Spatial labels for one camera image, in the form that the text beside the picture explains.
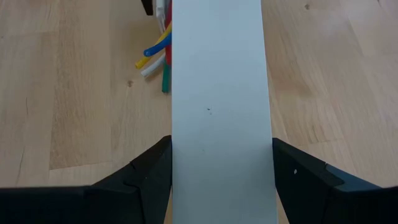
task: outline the wood grain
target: wood grain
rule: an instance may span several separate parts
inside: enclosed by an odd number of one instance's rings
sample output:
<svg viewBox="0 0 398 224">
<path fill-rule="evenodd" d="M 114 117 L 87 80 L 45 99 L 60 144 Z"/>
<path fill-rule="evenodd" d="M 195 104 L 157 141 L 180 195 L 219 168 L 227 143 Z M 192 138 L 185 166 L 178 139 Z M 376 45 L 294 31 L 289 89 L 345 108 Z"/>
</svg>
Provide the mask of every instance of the wood grain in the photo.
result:
<svg viewBox="0 0 398 224">
<path fill-rule="evenodd" d="M 381 186 L 398 185 L 397 9 L 262 1 L 274 137 Z M 0 186 L 90 184 L 170 134 L 161 76 L 134 67 L 158 36 L 140 1 L 0 0 Z"/>
</svg>

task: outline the blue tube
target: blue tube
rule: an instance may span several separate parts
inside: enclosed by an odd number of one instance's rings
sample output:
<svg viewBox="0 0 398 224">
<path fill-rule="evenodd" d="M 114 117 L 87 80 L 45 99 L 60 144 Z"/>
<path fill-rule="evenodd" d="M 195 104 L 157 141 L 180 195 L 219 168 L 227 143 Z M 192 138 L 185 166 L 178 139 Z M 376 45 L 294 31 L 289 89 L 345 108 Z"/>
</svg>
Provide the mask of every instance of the blue tube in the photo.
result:
<svg viewBox="0 0 398 224">
<path fill-rule="evenodd" d="M 172 33 L 169 33 L 166 38 L 164 38 L 162 41 L 160 41 L 157 45 L 148 48 L 144 51 L 144 56 L 145 57 L 150 57 L 155 55 L 157 52 L 160 52 L 163 48 L 165 48 L 167 45 L 170 45 L 172 43 Z"/>
</svg>

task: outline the white paper strip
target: white paper strip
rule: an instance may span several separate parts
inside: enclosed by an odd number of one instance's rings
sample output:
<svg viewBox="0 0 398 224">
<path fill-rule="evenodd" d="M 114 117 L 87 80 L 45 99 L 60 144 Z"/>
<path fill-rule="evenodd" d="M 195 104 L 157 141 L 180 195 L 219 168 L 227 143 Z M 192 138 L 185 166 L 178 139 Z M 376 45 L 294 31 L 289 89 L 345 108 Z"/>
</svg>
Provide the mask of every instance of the white paper strip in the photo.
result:
<svg viewBox="0 0 398 224">
<path fill-rule="evenodd" d="M 173 224 L 277 223 L 261 16 L 173 2 Z"/>
</svg>

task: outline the yellow tube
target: yellow tube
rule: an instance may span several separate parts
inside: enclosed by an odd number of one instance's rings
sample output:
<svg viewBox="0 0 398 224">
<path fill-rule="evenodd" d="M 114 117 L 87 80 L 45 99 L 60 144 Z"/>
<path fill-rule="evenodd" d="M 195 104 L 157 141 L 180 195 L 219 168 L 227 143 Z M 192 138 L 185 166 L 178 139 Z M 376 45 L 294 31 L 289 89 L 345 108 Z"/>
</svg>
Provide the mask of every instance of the yellow tube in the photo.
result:
<svg viewBox="0 0 398 224">
<path fill-rule="evenodd" d="M 164 33 L 157 39 L 157 42 L 154 45 L 157 45 L 160 41 L 162 41 L 164 38 L 167 37 L 167 35 L 172 31 L 172 23 L 167 26 L 167 29 L 164 31 Z M 142 68 L 150 59 L 151 57 L 145 57 L 143 56 L 138 62 L 136 62 L 136 68 L 140 69 Z"/>
</svg>

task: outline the black object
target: black object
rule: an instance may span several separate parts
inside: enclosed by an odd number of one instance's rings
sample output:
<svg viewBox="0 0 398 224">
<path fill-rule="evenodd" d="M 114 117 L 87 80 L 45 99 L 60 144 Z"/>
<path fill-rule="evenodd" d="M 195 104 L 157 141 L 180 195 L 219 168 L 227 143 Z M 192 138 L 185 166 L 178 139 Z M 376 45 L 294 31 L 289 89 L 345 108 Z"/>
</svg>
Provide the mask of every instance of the black object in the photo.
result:
<svg viewBox="0 0 398 224">
<path fill-rule="evenodd" d="M 152 0 L 141 0 L 141 3 L 142 3 L 142 6 L 144 6 L 147 16 L 153 16 L 154 8 L 153 8 Z"/>
<path fill-rule="evenodd" d="M 290 224 L 398 223 L 398 187 L 382 189 L 272 140 L 275 185 Z"/>
<path fill-rule="evenodd" d="M 279 139 L 272 143 L 276 189 L 290 224 L 398 223 L 398 187 L 382 189 Z M 166 136 L 91 186 L 0 189 L 0 223 L 161 224 L 171 185 Z"/>
<path fill-rule="evenodd" d="M 171 183 L 166 136 L 91 186 L 0 189 L 0 223 L 163 223 Z"/>
</svg>

